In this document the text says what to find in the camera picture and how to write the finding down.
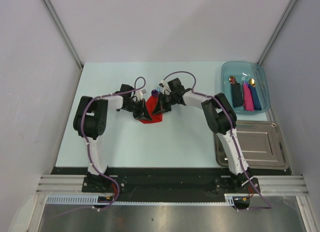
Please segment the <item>purple metal spoon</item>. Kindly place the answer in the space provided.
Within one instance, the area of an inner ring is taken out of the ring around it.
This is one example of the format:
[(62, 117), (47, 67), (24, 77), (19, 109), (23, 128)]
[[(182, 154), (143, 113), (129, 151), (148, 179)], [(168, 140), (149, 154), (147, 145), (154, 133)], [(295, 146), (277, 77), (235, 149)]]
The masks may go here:
[(151, 95), (152, 95), (153, 97), (157, 98), (157, 97), (158, 97), (158, 91), (157, 91), (156, 89), (152, 90), (152, 91), (151, 91)]

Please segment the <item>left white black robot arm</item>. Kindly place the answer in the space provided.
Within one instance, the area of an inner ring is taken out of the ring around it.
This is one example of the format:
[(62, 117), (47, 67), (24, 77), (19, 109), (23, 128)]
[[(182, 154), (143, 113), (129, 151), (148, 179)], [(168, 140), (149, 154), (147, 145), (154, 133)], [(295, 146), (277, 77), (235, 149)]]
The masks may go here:
[(111, 180), (103, 174), (108, 169), (99, 142), (107, 128), (109, 110), (125, 110), (136, 120), (151, 121), (147, 102), (143, 98), (146, 90), (122, 84), (119, 91), (98, 96), (82, 96), (73, 120), (73, 129), (84, 139), (88, 157), (88, 175), (93, 177), (93, 186), (100, 192), (110, 188)]

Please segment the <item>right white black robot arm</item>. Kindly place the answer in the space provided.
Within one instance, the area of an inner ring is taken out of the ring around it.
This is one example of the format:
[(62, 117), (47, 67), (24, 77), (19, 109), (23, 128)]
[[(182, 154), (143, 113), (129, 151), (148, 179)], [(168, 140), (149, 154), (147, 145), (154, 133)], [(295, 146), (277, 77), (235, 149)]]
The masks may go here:
[(260, 193), (259, 182), (254, 180), (237, 136), (237, 116), (223, 93), (214, 96), (185, 88), (176, 78), (159, 84), (158, 102), (153, 114), (170, 112), (173, 105), (192, 106), (203, 111), (209, 129), (218, 136), (231, 172), (230, 186), (242, 193), (245, 189)]

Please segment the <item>black rolled napkin bundle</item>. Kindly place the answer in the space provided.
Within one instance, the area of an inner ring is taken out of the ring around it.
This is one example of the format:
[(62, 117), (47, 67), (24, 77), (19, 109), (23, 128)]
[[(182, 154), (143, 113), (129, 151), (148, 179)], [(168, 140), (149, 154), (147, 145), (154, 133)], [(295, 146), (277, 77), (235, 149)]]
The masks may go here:
[(231, 86), (232, 105), (234, 108), (241, 107), (244, 104), (241, 84), (237, 82), (235, 76), (229, 77)]

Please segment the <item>pink rolled napkin bundle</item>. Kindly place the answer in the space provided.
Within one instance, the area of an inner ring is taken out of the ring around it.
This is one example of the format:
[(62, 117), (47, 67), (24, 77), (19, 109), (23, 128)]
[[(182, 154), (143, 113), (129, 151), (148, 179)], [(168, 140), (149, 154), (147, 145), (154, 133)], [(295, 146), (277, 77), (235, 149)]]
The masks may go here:
[(253, 99), (251, 95), (251, 91), (249, 89), (249, 82), (245, 80), (243, 82), (243, 106), (246, 111), (254, 111)]

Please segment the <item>navy rolled napkin bundle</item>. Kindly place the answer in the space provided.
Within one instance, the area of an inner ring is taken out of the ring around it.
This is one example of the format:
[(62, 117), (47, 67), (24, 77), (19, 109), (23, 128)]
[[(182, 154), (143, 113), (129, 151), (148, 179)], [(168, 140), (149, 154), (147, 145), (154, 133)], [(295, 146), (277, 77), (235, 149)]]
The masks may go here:
[(253, 78), (251, 78), (249, 80), (249, 89), (251, 92), (251, 96), (252, 96), (252, 102), (253, 102), (253, 107), (255, 111), (261, 111), (262, 110), (262, 106), (258, 97), (258, 93), (256, 90), (256, 83), (255, 80)]

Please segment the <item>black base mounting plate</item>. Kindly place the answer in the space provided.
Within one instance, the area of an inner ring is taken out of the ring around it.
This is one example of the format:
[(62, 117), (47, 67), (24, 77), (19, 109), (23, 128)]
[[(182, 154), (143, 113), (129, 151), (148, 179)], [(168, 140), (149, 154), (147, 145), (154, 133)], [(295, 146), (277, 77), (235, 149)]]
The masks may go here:
[(225, 194), (242, 194), (242, 203), (259, 193), (250, 171), (234, 175), (227, 168), (109, 168), (105, 176), (84, 176), (81, 191), (100, 193), (101, 202), (217, 203)]

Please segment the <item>blue transparent plastic bin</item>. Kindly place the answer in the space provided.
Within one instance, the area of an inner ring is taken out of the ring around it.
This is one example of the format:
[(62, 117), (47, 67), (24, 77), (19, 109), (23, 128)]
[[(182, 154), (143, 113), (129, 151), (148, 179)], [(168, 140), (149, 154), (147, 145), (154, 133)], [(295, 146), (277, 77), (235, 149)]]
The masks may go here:
[(253, 62), (228, 61), (221, 67), (221, 89), (238, 115), (257, 115), (270, 108), (264, 69)]

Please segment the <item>stainless steel tray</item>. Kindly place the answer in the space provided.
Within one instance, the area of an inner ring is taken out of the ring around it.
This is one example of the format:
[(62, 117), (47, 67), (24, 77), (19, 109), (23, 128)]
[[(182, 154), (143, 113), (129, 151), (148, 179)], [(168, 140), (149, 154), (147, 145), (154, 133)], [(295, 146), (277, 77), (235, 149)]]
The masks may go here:
[(238, 141), (252, 169), (287, 170), (289, 163), (278, 125), (271, 121), (237, 121)]

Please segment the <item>aluminium rail profile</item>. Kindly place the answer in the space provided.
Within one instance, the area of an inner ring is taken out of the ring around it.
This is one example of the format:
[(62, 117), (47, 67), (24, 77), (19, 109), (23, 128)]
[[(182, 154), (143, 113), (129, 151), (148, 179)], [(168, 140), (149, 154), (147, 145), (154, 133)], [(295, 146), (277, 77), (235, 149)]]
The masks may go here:
[[(301, 175), (255, 176), (260, 192), (265, 196), (307, 196), (305, 180)], [(79, 195), (82, 193), (84, 175), (43, 175), (40, 178), (37, 194)]]

